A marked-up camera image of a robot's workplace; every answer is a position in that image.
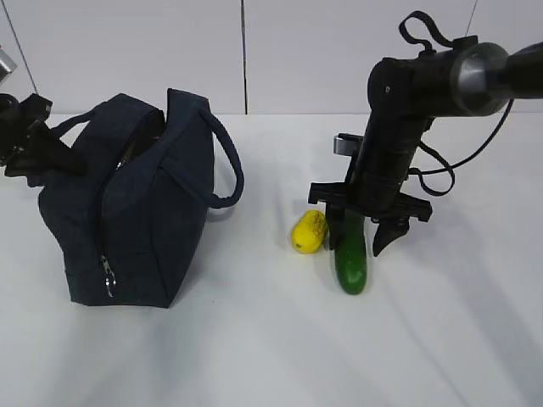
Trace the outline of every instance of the bag strap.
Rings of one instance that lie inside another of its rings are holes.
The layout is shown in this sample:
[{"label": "bag strap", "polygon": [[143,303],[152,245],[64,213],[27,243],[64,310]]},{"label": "bag strap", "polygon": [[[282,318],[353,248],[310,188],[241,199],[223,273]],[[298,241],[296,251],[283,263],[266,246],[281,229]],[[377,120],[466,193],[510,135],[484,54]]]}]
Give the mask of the bag strap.
[{"label": "bag strap", "polygon": [[94,117],[94,115],[98,112],[98,108],[102,106],[103,103],[95,106],[92,108],[92,110],[89,110],[88,112],[84,114],[79,114],[74,117],[70,117],[66,121],[63,121],[53,129],[51,129],[51,134],[56,138],[61,138],[64,134],[66,134],[68,131],[73,129],[76,125],[79,125],[81,123],[86,123]]},{"label": "bag strap", "polygon": [[244,190],[245,178],[241,168],[238,151],[228,135],[227,129],[225,129],[224,125],[222,125],[209,110],[198,108],[198,113],[217,137],[217,140],[221,144],[221,147],[226,153],[228,161],[230,161],[230,165],[234,170],[234,174],[236,175],[236,186],[232,195],[230,197],[220,198],[212,192],[205,191],[198,180],[185,171],[177,161],[170,157],[166,157],[163,160],[162,167],[177,184],[185,188],[191,195],[198,199],[200,203],[213,209],[228,208],[239,201]]},{"label": "bag strap", "polygon": [[401,36],[410,44],[421,44],[424,46],[425,53],[435,53],[434,48],[432,47],[432,43],[429,40],[416,38],[409,33],[406,28],[406,22],[410,19],[422,21],[422,23],[426,25],[426,28],[428,28],[430,36],[442,47],[454,47],[453,41],[446,39],[439,31],[438,26],[435,24],[432,17],[430,17],[423,11],[413,11],[411,14],[404,18],[404,20],[400,23],[400,26],[398,27],[400,29]]}]

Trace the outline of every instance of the white table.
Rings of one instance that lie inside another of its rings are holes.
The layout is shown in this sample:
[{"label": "white table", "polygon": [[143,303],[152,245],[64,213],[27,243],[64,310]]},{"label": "white table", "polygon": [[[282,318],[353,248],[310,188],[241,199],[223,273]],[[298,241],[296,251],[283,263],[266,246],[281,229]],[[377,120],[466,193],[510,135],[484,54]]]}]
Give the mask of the white table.
[{"label": "white table", "polygon": [[[0,178],[2,406],[542,405],[543,114],[513,114],[431,199],[430,222],[370,260],[358,297],[342,293],[330,252],[297,254],[288,235],[310,183],[344,177],[333,135],[361,133],[367,117],[221,118],[244,196],[210,214],[172,309],[71,303],[38,191]],[[456,162],[497,120],[438,120],[425,140]],[[423,153],[415,164],[437,165]],[[416,180],[404,190],[425,198]]]}]

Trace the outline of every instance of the yellow fruit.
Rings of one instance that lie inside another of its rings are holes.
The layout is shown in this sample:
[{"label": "yellow fruit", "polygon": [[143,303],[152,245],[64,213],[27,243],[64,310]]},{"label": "yellow fruit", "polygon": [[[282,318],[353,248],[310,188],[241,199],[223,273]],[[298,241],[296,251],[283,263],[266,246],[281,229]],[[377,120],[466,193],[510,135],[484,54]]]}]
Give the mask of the yellow fruit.
[{"label": "yellow fruit", "polygon": [[323,212],[308,210],[292,230],[292,245],[300,253],[315,253],[327,233],[328,225]]}]

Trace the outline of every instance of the green vegetable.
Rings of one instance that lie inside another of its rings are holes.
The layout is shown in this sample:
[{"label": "green vegetable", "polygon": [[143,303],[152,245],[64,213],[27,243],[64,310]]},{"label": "green vegetable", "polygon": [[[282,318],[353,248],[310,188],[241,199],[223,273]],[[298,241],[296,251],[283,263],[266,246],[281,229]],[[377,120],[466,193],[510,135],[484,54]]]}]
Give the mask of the green vegetable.
[{"label": "green vegetable", "polygon": [[360,294],[367,281],[364,216],[345,211],[344,235],[334,250],[334,256],[339,285],[348,294]]}]

